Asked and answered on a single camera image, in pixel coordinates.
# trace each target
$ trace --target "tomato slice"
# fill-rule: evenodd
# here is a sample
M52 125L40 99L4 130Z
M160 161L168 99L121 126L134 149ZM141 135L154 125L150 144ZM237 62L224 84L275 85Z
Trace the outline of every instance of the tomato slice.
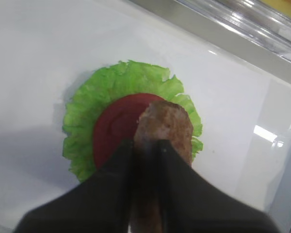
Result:
M149 104L161 97L139 93L128 95L110 104L94 126L93 151L96 168L100 168L115 152L123 139L133 139L139 116Z

